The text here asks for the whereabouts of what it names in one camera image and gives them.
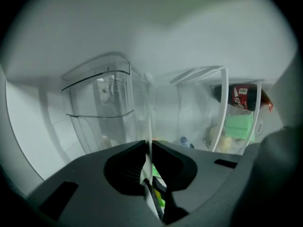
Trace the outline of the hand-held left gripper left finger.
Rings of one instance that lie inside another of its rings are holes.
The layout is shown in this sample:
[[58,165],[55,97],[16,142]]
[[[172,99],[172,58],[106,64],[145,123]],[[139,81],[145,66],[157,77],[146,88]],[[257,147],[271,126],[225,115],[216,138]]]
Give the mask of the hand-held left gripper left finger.
[[64,227],[160,227],[140,183],[146,143],[135,141],[73,160],[29,200]]

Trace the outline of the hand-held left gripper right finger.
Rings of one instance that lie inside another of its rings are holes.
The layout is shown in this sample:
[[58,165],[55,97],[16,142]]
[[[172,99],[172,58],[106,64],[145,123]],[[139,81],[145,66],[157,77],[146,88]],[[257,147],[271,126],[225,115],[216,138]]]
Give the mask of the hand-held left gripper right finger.
[[152,163],[161,176],[153,187],[165,201],[161,220],[171,224],[205,203],[230,176],[239,155],[152,142]]

